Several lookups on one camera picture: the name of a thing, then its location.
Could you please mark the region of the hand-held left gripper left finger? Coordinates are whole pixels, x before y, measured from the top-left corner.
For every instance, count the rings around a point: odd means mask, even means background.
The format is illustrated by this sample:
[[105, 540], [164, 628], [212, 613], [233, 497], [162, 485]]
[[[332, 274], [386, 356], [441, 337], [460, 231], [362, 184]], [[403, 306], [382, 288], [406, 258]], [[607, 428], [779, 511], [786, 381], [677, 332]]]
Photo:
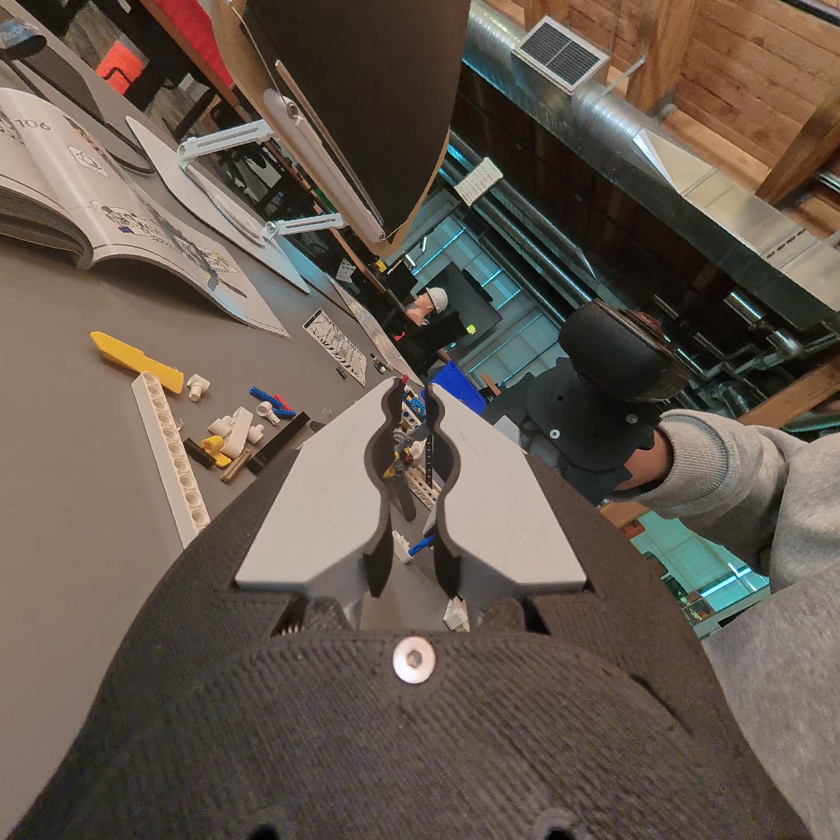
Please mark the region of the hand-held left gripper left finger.
[[391, 496], [403, 379], [391, 377], [297, 451], [234, 578], [249, 591], [331, 597], [346, 613], [382, 595], [394, 560]]

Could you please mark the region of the person's right forearm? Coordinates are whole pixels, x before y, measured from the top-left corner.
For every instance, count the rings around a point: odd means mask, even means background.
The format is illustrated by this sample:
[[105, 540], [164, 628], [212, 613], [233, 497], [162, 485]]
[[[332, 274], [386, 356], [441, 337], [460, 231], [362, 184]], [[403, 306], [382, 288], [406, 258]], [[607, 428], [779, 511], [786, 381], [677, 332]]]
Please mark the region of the person's right forearm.
[[674, 451], [636, 502], [727, 549], [779, 592], [838, 565], [839, 435], [806, 443], [781, 430], [685, 409], [659, 427]]

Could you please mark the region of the long black lego beam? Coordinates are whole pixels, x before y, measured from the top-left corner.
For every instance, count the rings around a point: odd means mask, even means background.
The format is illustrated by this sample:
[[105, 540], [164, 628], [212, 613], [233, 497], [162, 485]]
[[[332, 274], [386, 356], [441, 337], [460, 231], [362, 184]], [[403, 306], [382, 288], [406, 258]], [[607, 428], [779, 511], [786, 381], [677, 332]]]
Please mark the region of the long black lego beam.
[[253, 475], [259, 474], [268, 464], [294, 443], [301, 433], [308, 428], [310, 417], [300, 413], [293, 417], [268, 443], [255, 451], [246, 463], [246, 468]]

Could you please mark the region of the white lego connector cluster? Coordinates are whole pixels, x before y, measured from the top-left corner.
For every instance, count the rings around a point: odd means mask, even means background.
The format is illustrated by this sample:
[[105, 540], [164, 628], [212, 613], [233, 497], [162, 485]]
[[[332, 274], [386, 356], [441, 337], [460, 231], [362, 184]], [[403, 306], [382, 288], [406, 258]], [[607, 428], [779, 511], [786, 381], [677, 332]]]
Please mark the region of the white lego connector cluster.
[[240, 406], [233, 415], [219, 417], [207, 428], [209, 437], [218, 435], [224, 438], [223, 452], [234, 459], [245, 448], [246, 443], [257, 444], [264, 436], [264, 426], [254, 425], [254, 415], [247, 408]]

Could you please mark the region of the blue lego pins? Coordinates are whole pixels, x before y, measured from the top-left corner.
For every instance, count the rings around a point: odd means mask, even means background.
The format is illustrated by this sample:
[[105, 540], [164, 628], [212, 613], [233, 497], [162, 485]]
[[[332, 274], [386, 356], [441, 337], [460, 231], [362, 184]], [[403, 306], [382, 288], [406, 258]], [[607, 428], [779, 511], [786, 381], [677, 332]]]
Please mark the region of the blue lego pins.
[[264, 401], [267, 401], [267, 402], [271, 403], [275, 407], [276, 413], [279, 415], [280, 419], [292, 419], [292, 418], [296, 417], [296, 415], [297, 415], [297, 413], [294, 410], [293, 410], [293, 413], [292, 412], [286, 413], [286, 412], [282, 411], [276, 405], [276, 403], [273, 399], [273, 395], [259, 389], [258, 387], [252, 386], [248, 390], [248, 393], [251, 394], [255, 399], [257, 399], [259, 401], [259, 403], [264, 402]]

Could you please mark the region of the long white lego beam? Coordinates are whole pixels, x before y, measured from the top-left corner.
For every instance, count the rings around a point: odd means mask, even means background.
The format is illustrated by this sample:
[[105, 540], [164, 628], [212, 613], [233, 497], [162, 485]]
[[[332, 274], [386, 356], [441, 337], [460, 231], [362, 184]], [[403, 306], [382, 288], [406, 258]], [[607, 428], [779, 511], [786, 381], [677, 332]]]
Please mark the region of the long white lego beam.
[[160, 379], [142, 372], [132, 392], [184, 549], [211, 521], [202, 493], [176, 428]]

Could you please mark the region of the person's right hand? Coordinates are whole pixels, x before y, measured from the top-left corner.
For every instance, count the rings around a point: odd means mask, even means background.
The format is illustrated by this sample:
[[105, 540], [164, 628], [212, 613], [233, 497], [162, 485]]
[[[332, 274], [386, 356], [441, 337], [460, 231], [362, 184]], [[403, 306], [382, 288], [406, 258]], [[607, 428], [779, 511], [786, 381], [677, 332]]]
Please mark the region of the person's right hand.
[[639, 448], [633, 452], [624, 468], [628, 477], [614, 489], [625, 492], [646, 485], [657, 485], [667, 478], [673, 465], [674, 451], [668, 436], [660, 427], [654, 429], [654, 444], [651, 448]]

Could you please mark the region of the blue plastic bin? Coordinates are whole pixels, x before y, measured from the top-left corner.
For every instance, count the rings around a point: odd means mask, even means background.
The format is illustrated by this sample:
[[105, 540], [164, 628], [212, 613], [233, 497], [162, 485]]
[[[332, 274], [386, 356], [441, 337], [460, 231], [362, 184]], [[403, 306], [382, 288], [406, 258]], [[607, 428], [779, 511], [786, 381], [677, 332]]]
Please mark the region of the blue plastic bin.
[[431, 383], [465, 404], [477, 415], [483, 414], [487, 408], [487, 399], [474, 386], [468, 376], [460, 370], [453, 360], [434, 376]]

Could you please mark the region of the yellow brick separator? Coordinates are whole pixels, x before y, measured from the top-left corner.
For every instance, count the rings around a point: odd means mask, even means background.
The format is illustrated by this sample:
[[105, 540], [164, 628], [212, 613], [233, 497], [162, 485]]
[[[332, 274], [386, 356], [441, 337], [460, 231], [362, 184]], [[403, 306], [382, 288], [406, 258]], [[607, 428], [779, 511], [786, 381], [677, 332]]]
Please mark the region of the yellow brick separator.
[[105, 361], [137, 374], [153, 374], [165, 390], [173, 394], [182, 393], [184, 374], [181, 371], [153, 360], [143, 351], [104, 332], [90, 332], [89, 337]]

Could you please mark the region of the wooden ceiling beam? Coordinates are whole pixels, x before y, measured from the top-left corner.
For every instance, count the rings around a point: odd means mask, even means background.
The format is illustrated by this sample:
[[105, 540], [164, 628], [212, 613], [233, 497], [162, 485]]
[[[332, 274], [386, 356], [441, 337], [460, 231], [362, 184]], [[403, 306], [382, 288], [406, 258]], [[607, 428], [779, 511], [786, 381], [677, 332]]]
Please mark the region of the wooden ceiling beam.
[[839, 145], [839, 86], [826, 94], [755, 191], [771, 205], [785, 203], [809, 182]]

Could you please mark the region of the person's grey hoodie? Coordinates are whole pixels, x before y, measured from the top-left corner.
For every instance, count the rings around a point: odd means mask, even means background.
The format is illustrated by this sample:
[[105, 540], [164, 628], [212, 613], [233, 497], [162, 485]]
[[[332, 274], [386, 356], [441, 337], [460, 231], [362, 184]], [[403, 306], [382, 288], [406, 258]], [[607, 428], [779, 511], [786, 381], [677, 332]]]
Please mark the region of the person's grey hoodie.
[[839, 838], [838, 565], [772, 594], [702, 645], [731, 712], [814, 838]]

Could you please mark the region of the white monitor stand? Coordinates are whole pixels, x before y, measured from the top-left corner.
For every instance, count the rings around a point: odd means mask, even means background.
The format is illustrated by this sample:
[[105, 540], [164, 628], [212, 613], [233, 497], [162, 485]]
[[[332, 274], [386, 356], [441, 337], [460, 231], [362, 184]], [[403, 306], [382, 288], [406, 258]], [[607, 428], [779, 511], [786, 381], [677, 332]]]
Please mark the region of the white monitor stand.
[[335, 303], [332, 280], [287, 238], [267, 240], [265, 222], [194, 164], [182, 168], [175, 150], [138, 119], [126, 122], [166, 189], [191, 215], [291, 285], [316, 290]]

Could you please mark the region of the black computer monitor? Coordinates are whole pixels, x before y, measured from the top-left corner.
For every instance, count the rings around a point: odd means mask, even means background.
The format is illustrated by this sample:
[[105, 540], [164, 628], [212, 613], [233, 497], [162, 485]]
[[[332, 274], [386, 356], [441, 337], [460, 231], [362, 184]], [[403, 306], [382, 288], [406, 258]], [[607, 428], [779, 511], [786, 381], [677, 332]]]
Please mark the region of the black computer monitor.
[[393, 255], [445, 157], [470, 1], [208, 5], [236, 88], [366, 248]]

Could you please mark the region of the red cloth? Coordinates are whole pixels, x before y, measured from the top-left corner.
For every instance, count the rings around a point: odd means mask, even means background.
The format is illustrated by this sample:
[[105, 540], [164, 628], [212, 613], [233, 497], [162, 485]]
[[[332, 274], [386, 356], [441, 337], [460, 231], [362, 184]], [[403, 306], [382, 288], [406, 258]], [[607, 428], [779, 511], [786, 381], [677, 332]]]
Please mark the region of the red cloth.
[[193, 64], [217, 87], [234, 85], [217, 46], [210, 16], [198, 1], [157, 1]]

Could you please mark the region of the silver ventilation duct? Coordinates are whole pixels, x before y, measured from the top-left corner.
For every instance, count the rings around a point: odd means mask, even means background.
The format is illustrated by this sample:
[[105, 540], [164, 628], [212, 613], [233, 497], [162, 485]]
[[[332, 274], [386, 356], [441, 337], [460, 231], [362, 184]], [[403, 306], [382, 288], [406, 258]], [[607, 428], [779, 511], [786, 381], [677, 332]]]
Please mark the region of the silver ventilation duct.
[[464, 62], [792, 327], [838, 334], [838, 236], [812, 234], [609, 87], [585, 81], [565, 92], [520, 50], [531, 36], [472, 2]]

